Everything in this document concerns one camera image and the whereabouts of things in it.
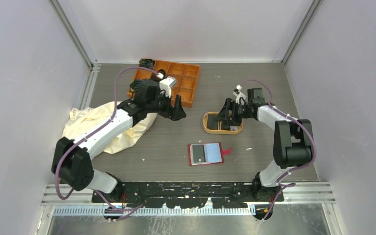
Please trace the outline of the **red card holder wallet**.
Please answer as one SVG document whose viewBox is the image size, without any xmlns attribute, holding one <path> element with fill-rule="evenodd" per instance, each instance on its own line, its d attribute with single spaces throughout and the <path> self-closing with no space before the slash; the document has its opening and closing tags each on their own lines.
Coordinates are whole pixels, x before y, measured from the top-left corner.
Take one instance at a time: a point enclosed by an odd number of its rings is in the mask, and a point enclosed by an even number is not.
<svg viewBox="0 0 376 235">
<path fill-rule="evenodd" d="M 220 142 L 215 143 L 197 143 L 203 144 L 205 149 L 206 162 L 200 164 L 194 164 L 192 162 L 191 146 L 194 144 L 188 145 L 188 156 L 189 156 L 189 165 L 198 166 L 198 165 L 213 165 L 213 164 L 222 164 L 224 163 L 224 157 L 232 152 L 232 148 L 223 149 Z"/>
</svg>

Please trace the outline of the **tan oval tray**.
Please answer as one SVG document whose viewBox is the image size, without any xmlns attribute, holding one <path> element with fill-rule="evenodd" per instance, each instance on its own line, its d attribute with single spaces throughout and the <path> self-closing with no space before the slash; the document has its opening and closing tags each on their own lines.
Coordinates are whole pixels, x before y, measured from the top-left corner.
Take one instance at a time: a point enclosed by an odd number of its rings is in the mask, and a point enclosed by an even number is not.
<svg viewBox="0 0 376 235">
<path fill-rule="evenodd" d="M 208 134 L 237 135 L 243 129 L 243 124 L 230 126 L 221 121 L 215 121 L 218 112 L 207 112 L 203 116 L 203 129 Z"/>
</svg>

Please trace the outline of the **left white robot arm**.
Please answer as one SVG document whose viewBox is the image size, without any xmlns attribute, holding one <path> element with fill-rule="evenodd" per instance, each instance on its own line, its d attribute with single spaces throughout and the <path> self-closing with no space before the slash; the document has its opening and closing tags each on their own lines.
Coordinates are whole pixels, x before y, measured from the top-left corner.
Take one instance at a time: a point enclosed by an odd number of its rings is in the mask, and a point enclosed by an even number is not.
<svg viewBox="0 0 376 235">
<path fill-rule="evenodd" d="M 172 103 L 172 88 L 177 84 L 174 77 L 160 82 L 149 79 L 137 80 L 130 87 L 132 98 L 117 104 L 105 121 L 75 139 L 62 137 L 56 144 L 51 171 L 57 179 L 67 183 L 75 191 L 85 188 L 97 190 L 111 202 L 119 201 L 123 188 L 114 176 L 95 170 L 92 159 L 100 154 L 119 134 L 134 127 L 148 114 L 177 121 L 187 115 L 181 106 L 181 97 Z"/>
</svg>

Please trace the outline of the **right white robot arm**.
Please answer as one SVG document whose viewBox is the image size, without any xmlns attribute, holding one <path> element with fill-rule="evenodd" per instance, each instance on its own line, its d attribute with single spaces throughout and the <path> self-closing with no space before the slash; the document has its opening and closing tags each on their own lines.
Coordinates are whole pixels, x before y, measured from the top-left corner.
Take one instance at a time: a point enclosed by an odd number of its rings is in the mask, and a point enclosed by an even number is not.
<svg viewBox="0 0 376 235">
<path fill-rule="evenodd" d="M 235 99 L 226 99 L 214 118 L 215 122 L 240 126 L 244 119 L 253 118 L 274 131 L 273 160 L 252 181 L 253 197 L 264 201 L 272 189 L 280 187 L 287 175 L 315 158 L 311 122 L 281 113 L 272 103 L 265 101 L 262 88 L 248 89 L 244 94 L 241 86 L 237 86 L 234 95 Z"/>
</svg>

